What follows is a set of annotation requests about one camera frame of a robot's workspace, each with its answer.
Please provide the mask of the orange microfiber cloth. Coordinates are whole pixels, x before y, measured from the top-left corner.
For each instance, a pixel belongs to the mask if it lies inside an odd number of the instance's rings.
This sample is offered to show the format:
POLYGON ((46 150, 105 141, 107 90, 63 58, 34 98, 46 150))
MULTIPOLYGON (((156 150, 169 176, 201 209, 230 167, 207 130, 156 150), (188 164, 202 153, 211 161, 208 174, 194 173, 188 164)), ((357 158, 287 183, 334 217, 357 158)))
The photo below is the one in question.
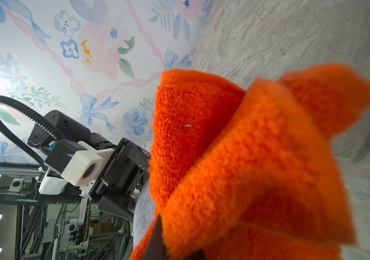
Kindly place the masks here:
POLYGON ((173 69, 157 89, 150 194, 168 260, 339 260, 356 243, 332 139, 370 107, 370 81, 330 63, 248 89, 173 69))

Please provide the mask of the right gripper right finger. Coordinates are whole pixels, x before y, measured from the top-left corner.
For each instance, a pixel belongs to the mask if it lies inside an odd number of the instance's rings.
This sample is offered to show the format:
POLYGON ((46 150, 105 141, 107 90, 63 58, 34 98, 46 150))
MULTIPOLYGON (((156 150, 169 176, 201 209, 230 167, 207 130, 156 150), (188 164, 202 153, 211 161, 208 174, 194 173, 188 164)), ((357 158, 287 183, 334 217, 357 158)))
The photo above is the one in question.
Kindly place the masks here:
POLYGON ((204 252, 202 250, 198 250, 189 256, 185 257, 185 260, 206 260, 204 252))

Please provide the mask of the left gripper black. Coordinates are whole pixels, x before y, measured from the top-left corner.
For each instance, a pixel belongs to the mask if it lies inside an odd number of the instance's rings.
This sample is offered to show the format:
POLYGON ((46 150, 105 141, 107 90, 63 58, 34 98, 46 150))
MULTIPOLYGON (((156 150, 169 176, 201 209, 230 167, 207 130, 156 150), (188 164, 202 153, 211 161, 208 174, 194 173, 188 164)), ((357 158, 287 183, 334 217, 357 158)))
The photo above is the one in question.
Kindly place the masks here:
POLYGON ((130 196, 149 174, 151 154, 127 138, 111 148, 113 154, 91 188, 90 199, 99 211, 133 222, 136 200, 130 196))

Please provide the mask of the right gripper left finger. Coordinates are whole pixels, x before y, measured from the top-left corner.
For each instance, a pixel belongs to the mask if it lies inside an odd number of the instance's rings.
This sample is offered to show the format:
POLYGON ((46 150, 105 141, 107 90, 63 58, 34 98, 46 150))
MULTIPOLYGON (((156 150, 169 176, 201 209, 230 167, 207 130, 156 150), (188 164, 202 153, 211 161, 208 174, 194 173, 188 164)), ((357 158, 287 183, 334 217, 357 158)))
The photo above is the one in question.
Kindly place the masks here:
POLYGON ((142 260, 167 260, 167 248, 163 239, 161 216, 158 216, 156 219, 156 224, 142 260))

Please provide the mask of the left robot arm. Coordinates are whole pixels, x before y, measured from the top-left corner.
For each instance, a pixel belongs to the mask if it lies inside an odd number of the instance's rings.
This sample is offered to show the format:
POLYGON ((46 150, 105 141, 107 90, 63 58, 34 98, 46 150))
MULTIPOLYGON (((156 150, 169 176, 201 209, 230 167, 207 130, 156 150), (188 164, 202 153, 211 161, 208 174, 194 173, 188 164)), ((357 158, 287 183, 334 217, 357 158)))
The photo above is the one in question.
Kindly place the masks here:
POLYGON ((65 188, 74 186, 99 211, 132 222, 134 192, 149 178, 150 153, 126 138, 115 145, 57 110, 45 119, 61 139, 36 125, 28 140, 47 155, 48 171, 40 181, 40 194, 62 195, 65 188))

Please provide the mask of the purple fabric eyeglass case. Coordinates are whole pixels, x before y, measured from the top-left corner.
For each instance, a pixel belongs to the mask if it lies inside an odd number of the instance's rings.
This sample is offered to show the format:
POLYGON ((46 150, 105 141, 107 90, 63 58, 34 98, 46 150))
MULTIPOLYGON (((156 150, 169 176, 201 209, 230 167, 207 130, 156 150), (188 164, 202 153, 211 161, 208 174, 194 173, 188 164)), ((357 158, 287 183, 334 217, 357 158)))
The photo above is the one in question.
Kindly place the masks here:
POLYGON ((155 202, 150 194, 150 182, 147 181, 143 186, 135 206, 133 221, 133 243, 138 246, 143 239, 149 226, 155 220, 155 202))

